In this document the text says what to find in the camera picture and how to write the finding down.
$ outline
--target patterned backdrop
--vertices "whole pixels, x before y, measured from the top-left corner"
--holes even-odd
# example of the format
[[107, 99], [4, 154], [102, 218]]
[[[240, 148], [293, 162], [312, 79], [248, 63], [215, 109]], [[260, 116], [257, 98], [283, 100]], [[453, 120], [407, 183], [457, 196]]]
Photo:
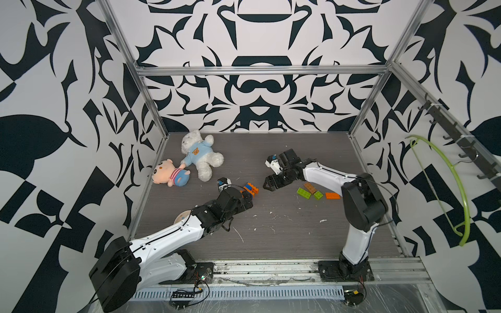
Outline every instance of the patterned backdrop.
[[140, 66], [382, 64], [417, 3], [111, 0]]
[[376, 74], [148, 77], [169, 131], [348, 131]]
[[[111, 0], [138, 65], [383, 64], [417, 0]], [[348, 131], [376, 75], [148, 77], [169, 131]]]
[[[403, 57], [403, 66], [440, 100], [493, 154], [501, 156], [501, 4], [497, 0], [436, 0]], [[473, 164], [456, 170], [470, 206], [471, 233], [460, 237], [450, 227], [409, 146], [409, 134], [436, 144], [452, 163], [462, 150], [394, 76], [356, 133], [375, 179], [395, 193], [400, 205], [392, 216], [406, 248], [420, 256], [448, 309], [486, 312], [501, 309], [501, 193], [476, 176]], [[464, 221], [461, 196], [442, 159], [420, 142], [416, 153], [453, 225]]]
[[1, 311], [77, 312], [161, 135], [93, 0], [2, 1], [0, 28]]

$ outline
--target orange lego brick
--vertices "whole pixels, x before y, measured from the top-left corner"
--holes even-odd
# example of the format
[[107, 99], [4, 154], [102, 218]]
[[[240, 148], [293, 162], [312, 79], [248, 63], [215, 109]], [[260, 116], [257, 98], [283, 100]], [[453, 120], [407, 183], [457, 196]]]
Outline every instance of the orange lego brick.
[[247, 190], [252, 196], [255, 196], [259, 193], [259, 189], [257, 189], [251, 183], [247, 183], [243, 188]]
[[326, 197], [327, 199], [331, 199], [331, 200], [332, 200], [332, 199], [341, 199], [341, 196], [340, 196], [340, 195], [338, 195], [338, 194], [337, 194], [337, 193], [335, 193], [335, 192], [326, 192], [326, 193], [325, 193], [325, 197]]
[[308, 189], [308, 191], [311, 193], [311, 194], [314, 194], [315, 192], [317, 192], [317, 189], [315, 187], [313, 187], [312, 184], [310, 184], [309, 182], [306, 182], [305, 183], [305, 187], [306, 189]]

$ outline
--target black wire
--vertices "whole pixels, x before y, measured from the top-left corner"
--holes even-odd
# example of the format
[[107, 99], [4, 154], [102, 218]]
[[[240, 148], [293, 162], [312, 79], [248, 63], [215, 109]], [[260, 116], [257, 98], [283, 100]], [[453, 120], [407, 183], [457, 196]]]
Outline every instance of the black wire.
[[192, 305], [195, 305], [195, 304], [202, 303], [205, 299], [207, 299], [207, 298], [209, 297], [209, 295], [210, 295], [210, 288], [209, 288], [209, 285], [208, 285], [205, 281], [203, 281], [203, 280], [200, 280], [200, 282], [203, 282], [203, 283], [207, 286], [207, 295], [205, 296], [205, 298], [203, 298], [203, 299], [202, 299], [202, 300], [200, 300], [199, 302], [197, 302], [197, 303], [192, 303], [192, 304], [188, 304], [188, 305], [185, 305], [184, 307], [189, 307], [189, 306], [192, 306]]
[[246, 190], [246, 189], [245, 189], [245, 188], [243, 188], [242, 186], [240, 186], [240, 185], [235, 185], [235, 184], [226, 185], [226, 186], [224, 187], [224, 189], [226, 189], [226, 188], [228, 188], [228, 187], [231, 187], [231, 186], [236, 186], [236, 187], [239, 187], [239, 188], [240, 188], [240, 189], [242, 189], [242, 190]]
[[93, 299], [93, 298], [97, 295], [97, 292], [99, 291], [99, 289], [101, 289], [101, 287], [104, 285], [104, 283], [106, 282], [106, 280], [108, 279], [108, 277], [110, 277], [111, 273], [113, 273], [113, 271], [114, 271], [114, 270], [116, 270], [116, 269], [117, 269], [117, 267], [118, 267], [120, 264], [122, 264], [122, 262], [123, 262], [123, 261], [128, 260], [128, 259], [129, 259], [129, 257], [130, 257], [131, 255], [133, 256], [133, 255], [134, 255], [134, 252], [136, 252], [136, 251], [137, 251], [137, 250], [139, 250], [140, 248], [141, 248], [141, 247], [139, 247], [139, 248], [135, 249], [134, 251], [132, 251], [132, 253], [130, 253], [130, 254], [129, 254], [128, 256], [126, 256], [123, 260], [121, 260], [120, 262], [118, 262], [118, 264], [117, 264], [117, 265], [115, 265], [115, 267], [114, 267], [114, 268], [113, 268], [113, 269], [112, 269], [112, 270], [108, 273], [108, 275], [106, 275], [106, 277], [104, 278], [104, 280], [103, 280], [103, 282], [101, 283], [101, 285], [99, 285], [99, 287], [96, 289], [96, 292], [92, 295], [92, 297], [91, 297], [91, 299], [89, 300], [89, 303], [88, 303], [87, 305], [89, 305], [89, 304], [93, 303], [94, 301], [96, 301], [97, 299], [99, 299], [99, 298], [96, 298], [94, 301], [92, 301], [92, 299]]
[[[188, 220], [189, 220], [190, 216], [191, 216], [191, 213], [190, 213], [190, 215], [188, 216], [188, 218], [184, 221], [184, 223], [183, 223], [183, 225], [182, 225], [182, 226], [186, 225], [186, 223], [188, 222]], [[180, 230], [180, 229], [181, 229], [181, 227], [180, 227], [180, 228], [178, 228], [178, 229], [176, 229], [175, 231], [172, 231], [172, 232], [170, 232], [170, 233], [166, 234], [166, 235], [163, 235], [163, 236], [161, 236], [161, 237], [158, 237], [158, 238], [156, 238], [156, 239], [153, 239], [152, 241], [147, 242], [145, 245], [150, 244], [150, 243], [152, 243], [152, 242], [154, 242], [154, 241], [157, 241], [157, 240], [159, 240], [159, 239], [162, 239], [163, 237], [166, 237], [166, 236], [168, 236], [168, 235], [171, 235], [171, 234], [173, 234], [173, 233], [177, 232], [177, 231], [178, 231], [178, 230]], [[113, 269], [112, 269], [112, 270], [108, 273], [108, 275], [106, 275], [106, 278], [104, 278], [104, 280], [103, 280], [103, 282], [101, 283], [101, 285], [97, 288], [96, 292], [92, 295], [92, 297], [91, 297], [91, 299], [89, 300], [89, 303], [88, 303], [87, 305], [89, 305], [89, 304], [93, 303], [94, 301], [96, 301], [97, 299], [99, 299], [99, 298], [97, 298], [97, 299], [95, 299], [94, 301], [92, 301], [92, 299], [93, 299], [93, 298], [97, 295], [97, 292], [98, 292], [98, 291], [99, 291], [99, 289], [101, 289], [101, 287], [104, 285], [104, 283], [106, 282], [106, 280], [108, 279], [108, 277], [111, 275], [111, 273], [112, 273], [114, 270], [116, 270], [116, 268], [117, 268], [120, 264], [122, 264], [122, 262], [123, 262], [123, 261], [127, 260], [127, 259], [131, 256], [131, 255], [134, 255], [134, 253], [135, 253], [135, 252], [137, 252], [137, 251], [138, 251], [139, 249], [141, 249], [141, 248], [142, 248], [142, 246], [140, 246], [139, 248], [137, 248], [137, 249], [135, 249], [134, 251], [132, 251], [132, 253], [131, 253], [131, 254], [129, 254], [129, 255], [128, 255], [128, 256], [126, 256], [123, 260], [121, 260], [121, 261], [120, 261], [120, 262], [119, 262], [119, 263], [118, 263], [118, 264], [117, 264], [117, 265], [116, 265], [116, 266], [115, 266], [115, 267], [114, 267], [114, 268], [113, 268]]]
[[362, 280], [359, 280], [358, 283], [357, 283], [357, 289], [358, 289], [358, 284], [361, 284], [362, 285], [362, 289], [364, 291], [364, 293], [362, 294], [362, 301], [360, 303], [362, 303], [365, 298], [367, 298], [367, 289], [365, 289], [365, 283], [362, 282]]
[[[314, 159], [314, 161], [317, 163], [317, 166], [322, 168], [322, 166], [320, 166], [320, 163], [318, 163], [317, 159]], [[375, 182], [373, 180], [370, 180], [370, 179], [366, 179], [366, 178], [363, 178], [363, 177], [360, 177], [360, 176], [356, 176], [356, 177], [353, 177], [353, 176], [346, 176], [346, 177], [349, 177], [349, 178], [355, 178], [355, 179], [363, 179], [365, 181], [368, 181], [368, 182], [371, 182], [371, 183], [375, 183], [376, 185], [380, 186], [380, 187], [383, 187], [386, 191], [388, 191], [389, 194], [391, 194], [391, 197], [393, 198], [393, 200], [395, 200], [395, 210], [397, 212], [397, 215], [398, 215], [398, 212], [399, 212], [399, 208], [398, 208], [398, 202], [397, 202], [397, 198], [395, 197], [395, 195], [390, 191], [388, 190], [388, 188], [386, 188], [385, 186], [383, 186], [382, 184], [378, 183], [378, 182]], [[377, 227], [379, 226], [384, 226], [384, 225], [388, 225], [389, 223], [393, 222], [393, 219], [391, 219], [389, 222], [386, 222], [384, 224], [379, 224]]]
[[[205, 281], [203, 281], [203, 280], [198, 280], [198, 281], [199, 281], [199, 282], [203, 282], [203, 283], [207, 286], [207, 295], [205, 296], [205, 298], [203, 298], [202, 300], [200, 300], [200, 301], [199, 301], [199, 302], [197, 302], [197, 303], [192, 303], [192, 304], [188, 304], [188, 305], [183, 305], [183, 308], [187, 308], [187, 307], [189, 307], [189, 306], [192, 306], [192, 305], [195, 305], [195, 304], [202, 303], [205, 299], [207, 299], [207, 298], [209, 297], [209, 295], [210, 295], [210, 288], [209, 288], [209, 285], [208, 285]], [[200, 291], [200, 292], [195, 291], [195, 288], [197, 287], [197, 282], [198, 282], [198, 281], [196, 281], [196, 282], [195, 282], [195, 286], [193, 287], [193, 291], [187, 291], [187, 290], [179, 289], [179, 290], [176, 290], [175, 292], [182, 291], [182, 292], [185, 292], [185, 293], [187, 293], [187, 294], [198, 294], [198, 293], [202, 293], [202, 292], [203, 292], [203, 290], [202, 290], [202, 291]], [[173, 296], [173, 295], [174, 295], [174, 292], [173, 292], [173, 293], [171, 293], [169, 302], [172, 302], [172, 296]]]

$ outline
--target teddy bear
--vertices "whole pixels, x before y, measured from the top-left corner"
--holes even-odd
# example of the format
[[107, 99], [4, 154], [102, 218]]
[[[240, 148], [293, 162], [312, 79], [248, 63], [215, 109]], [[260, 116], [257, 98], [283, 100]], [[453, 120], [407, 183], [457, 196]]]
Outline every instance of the teddy bear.
[[198, 130], [186, 134], [181, 143], [181, 152], [186, 155], [181, 164], [185, 166], [195, 164], [201, 181], [208, 181], [212, 177], [211, 166], [219, 167], [224, 161], [222, 154], [212, 150], [213, 144], [212, 135], [207, 135], [203, 140]]
[[151, 178], [155, 184], [165, 184], [167, 186], [172, 187], [175, 186], [184, 186], [188, 182], [189, 179], [189, 171], [184, 168], [186, 165], [183, 163], [176, 168], [174, 164], [172, 164], [171, 159], [167, 159], [158, 163], [158, 165], [153, 170], [153, 175]]

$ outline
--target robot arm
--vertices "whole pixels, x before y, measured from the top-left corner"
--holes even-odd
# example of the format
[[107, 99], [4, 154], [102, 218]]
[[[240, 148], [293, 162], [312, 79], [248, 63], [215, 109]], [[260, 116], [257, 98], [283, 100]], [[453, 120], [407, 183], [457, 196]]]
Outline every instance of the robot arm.
[[358, 277], [364, 268], [370, 241], [388, 211], [379, 188], [370, 174], [348, 174], [323, 166], [316, 160], [301, 160], [293, 149], [269, 156], [266, 165], [275, 174], [266, 178], [264, 189], [274, 191], [299, 179], [317, 183], [343, 196], [346, 218], [350, 222], [348, 237], [340, 253], [340, 274]]
[[194, 261], [178, 248], [219, 228], [229, 231], [233, 216], [252, 208], [249, 192], [222, 180], [219, 197], [196, 206], [184, 220], [141, 239], [127, 242], [119, 237], [108, 245], [89, 273], [104, 312], [122, 306], [136, 290], [179, 279]]

